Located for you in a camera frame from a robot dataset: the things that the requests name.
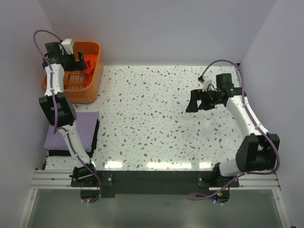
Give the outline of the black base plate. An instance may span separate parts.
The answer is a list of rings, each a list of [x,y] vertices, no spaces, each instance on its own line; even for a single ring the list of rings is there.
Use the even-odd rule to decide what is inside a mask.
[[[70,175],[71,187],[81,188],[83,200],[114,198],[116,195],[185,195],[189,200],[227,202],[230,189],[239,187],[235,177],[212,171],[81,171]]]

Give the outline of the orange t shirt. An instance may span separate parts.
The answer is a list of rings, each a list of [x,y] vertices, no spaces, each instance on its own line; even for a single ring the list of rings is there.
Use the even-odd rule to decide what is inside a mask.
[[[91,79],[93,77],[95,67],[97,64],[98,55],[88,54],[84,56],[84,61],[86,65],[86,69],[84,70],[84,73],[86,74],[88,79]]]

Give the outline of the orange plastic basket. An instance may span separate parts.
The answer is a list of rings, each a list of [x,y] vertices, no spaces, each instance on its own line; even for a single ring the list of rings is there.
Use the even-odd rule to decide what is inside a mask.
[[[97,98],[99,84],[103,72],[101,47],[93,41],[76,41],[73,50],[75,59],[79,61],[78,51],[83,55],[98,55],[93,77],[88,79],[84,70],[65,71],[61,65],[61,56],[67,54],[61,42],[46,43],[43,68],[46,72],[43,86],[46,89],[43,97],[39,98],[41,106],[53,107],[53,99],[67,99],[73,104],[91,104]]]

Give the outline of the aluminium front rail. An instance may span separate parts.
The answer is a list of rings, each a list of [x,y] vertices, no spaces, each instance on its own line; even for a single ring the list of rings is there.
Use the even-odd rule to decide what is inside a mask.
[[[37,170],[34,172],[31,189],[70,189],[71,171]],[[238,179],[239,190],[280,190],[275,174],[254,175],[246,174]]]

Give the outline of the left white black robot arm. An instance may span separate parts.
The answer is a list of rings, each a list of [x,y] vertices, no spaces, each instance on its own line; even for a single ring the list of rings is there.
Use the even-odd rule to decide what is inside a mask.
[[[73,158],[72,180],[87,186],[101,187],[95,165],[84,150],[76,127],[76,111],[64,92],[64,75],[67,71],[84,70],[86,64],[81,51],[75,58],[74,42],[71,39],[51,42],[46,45],[43,55],[43,68],[47,74],[47,87],[43,97],[39,98],[50,125],[60,132]]]

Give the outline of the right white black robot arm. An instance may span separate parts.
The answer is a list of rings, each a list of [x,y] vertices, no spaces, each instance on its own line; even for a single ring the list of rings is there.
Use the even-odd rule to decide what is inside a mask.
[[[191,91],[186,112],[208,111],[217,105],[224,105],[236,120],[243,136],[235,158],[215,164],[211,173],[202,178],[203,181],[209,186],[214,184],[221,187],[229,178],[240,174],[268,175],[274,172],[279,165],[279,136],[271,134],[261,124],[243,89],[234,86],[231,74],[217,75],[215,86],[211,79],[203,76],[199,77],[199,81],[203,88]]]

